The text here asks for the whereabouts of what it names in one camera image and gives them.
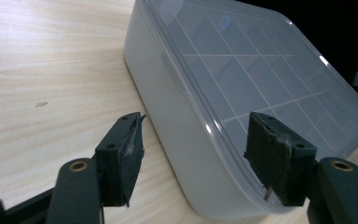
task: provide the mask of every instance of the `black clamp arm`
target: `black clamp arm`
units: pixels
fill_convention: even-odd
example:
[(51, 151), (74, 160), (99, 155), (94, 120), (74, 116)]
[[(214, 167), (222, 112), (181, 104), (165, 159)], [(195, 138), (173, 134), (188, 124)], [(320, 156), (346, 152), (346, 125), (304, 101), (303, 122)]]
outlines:
[(251, 113), (244, 157), (265, 188), (285, 206), (302, 206), (308, 197), (312, 224), (358, 223), (358, 166), (339, 158), (317, 162), (316, 151), (277, 119)]
[(145, 150), (142, 121), (132, 113), (117, 120), (92, 159), (68, 161), (56, 186), (8, 210), (0, 224), (104, 223), (104, 206), (129, 206)]

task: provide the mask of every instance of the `wooden table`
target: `wooden table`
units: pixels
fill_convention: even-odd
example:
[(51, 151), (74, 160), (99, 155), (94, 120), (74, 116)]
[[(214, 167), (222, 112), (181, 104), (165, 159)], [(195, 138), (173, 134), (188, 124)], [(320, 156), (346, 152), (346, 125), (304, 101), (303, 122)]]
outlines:
[[(91, 157), (116, 120), (144, 105), (123, 60), (133, 0), (0, 1), (0, 199), (9, 208)], [(106, 223), (308, 223), (283, 216), (214, 222), (189, 206), (152, 123), (131, 207)], [(358, 150), (351, 160), (358, 164)]]

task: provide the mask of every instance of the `translucent plastic box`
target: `translucent plastic box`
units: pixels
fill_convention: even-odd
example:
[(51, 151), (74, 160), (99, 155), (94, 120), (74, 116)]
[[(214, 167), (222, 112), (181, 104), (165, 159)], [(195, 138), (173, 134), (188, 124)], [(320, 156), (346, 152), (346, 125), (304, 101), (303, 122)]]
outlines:
[(278, 12), (137, 0), (124, 56), (187, 199), (208, 218), (289, 210), (263, 200), (243, 157), (252, 111), (302, 135), (318, 159), (358, 147), (358, 94)]

